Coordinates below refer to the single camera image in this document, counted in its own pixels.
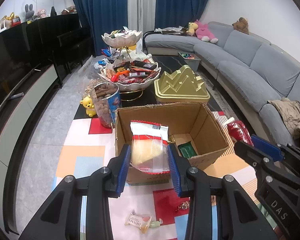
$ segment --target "grey storage bin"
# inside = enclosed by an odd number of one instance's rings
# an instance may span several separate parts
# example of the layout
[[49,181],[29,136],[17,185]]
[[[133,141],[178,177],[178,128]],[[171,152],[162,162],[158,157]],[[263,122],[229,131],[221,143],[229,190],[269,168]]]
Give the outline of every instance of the grey storage bin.
[[[182,61],[184,61],[186,63],[186,65],[188,65],[193,71],[198,70],[201,59],[199,59],[194,53],[180,51],[180,52],[178,52],[178,54],[179,54],[179,58]],[[194,59],[184,58],[182,56],[182,54],[190,54],[191,56],[194,56]]]

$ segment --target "gold metal stand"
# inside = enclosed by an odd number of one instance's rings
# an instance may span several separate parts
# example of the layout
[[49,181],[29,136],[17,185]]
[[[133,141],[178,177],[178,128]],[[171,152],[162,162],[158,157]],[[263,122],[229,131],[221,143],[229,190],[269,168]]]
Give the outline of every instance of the gold metal stand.
[[144,90],[144,89],[139,89],[139,90],[136,90],[136,91],[120,92],[120,94],[132,94],[132,93],[136,93],[136,92],[140,92],[140,91],[141,91],[141,94],[140,94],[139,96],[137,96],[136,98],[129,99],[129,100],[121,99],[121,101],[125,101],[125,102],[134,101],[134,100],[140,98],[140,97],[143,95],[143,90]]
[[130,56],[130,54],[129,54],[129,50],[128,50],[128,48],[129,48],[129,47],[132,47],[132,46],[134,46],[134,45],[136,45],[136,43],[135,43],[135,44],[132,44],[132,45],[129,45],[129,46],[118,47],[118,48],[116,48],[116,47],[112,47],[112,48],[113,48],[113,49],[120,49],[120,51],[119,51],[119,56],[120,56],[120,54],[121,54],[121,51],[122,51],[122,49],[126,49],[126,51],[127,51],[128,55],[129,55],[129,58],[131,58],[131,56]]

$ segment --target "grey sectional sofa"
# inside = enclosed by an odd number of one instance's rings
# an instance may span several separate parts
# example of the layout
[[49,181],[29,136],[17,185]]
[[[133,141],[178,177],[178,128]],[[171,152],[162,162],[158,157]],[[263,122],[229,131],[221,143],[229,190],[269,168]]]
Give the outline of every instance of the grey sectional sofa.
[[256,134],[270,142],[298,144],[268,100],[288,97],[300,101],[300,63],[278,46],[253,33],[210,22],[217,44],[195,37],[151,34],[148,53],[178,55],[194,52],[201,65],[220,83],[245,115]]

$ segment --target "yellow bear figurine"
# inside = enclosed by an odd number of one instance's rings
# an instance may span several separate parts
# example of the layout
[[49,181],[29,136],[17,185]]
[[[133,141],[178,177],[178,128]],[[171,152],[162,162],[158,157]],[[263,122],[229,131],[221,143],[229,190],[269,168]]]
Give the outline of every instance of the yellow bear figurine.
[[189,23],[189,30],[186,31],[189,35],[193,36],[195,33],[195,30],[198,28],[198,25],[196,23]]
[[83,105],[85,108],[87,108],[86,114],[88,116],[93,117],[94,115],[97,114],[91,97],[85,97],[83,100],[80,101],[80,104]]

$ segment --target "red and white packaging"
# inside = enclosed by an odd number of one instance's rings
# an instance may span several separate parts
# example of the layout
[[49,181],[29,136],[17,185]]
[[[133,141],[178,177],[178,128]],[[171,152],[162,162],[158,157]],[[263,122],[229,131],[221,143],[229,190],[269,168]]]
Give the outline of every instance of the red and white packaging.
[[237,141],[244,141],[247,144],[253,146],[248,129],[242,121],[236,120],[227,124],[228,133],[231,136],[232,141],[235,143]]
[[150,174],[169,172],[167,155],[168,126],[145,121],[131,121],[131,165]]

